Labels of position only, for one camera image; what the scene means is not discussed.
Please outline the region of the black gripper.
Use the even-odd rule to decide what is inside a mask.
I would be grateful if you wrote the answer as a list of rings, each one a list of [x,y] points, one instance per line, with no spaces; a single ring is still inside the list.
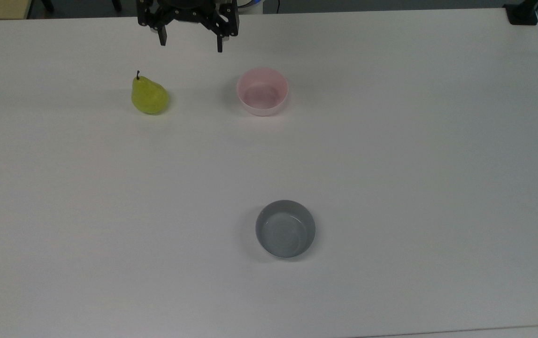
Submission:
[[[216,36],[217,51],[223,43],[239,34],[236,0],[137,0],[140,26],[149,27],[166,46],[166,25],[172,21],[198,22]]]

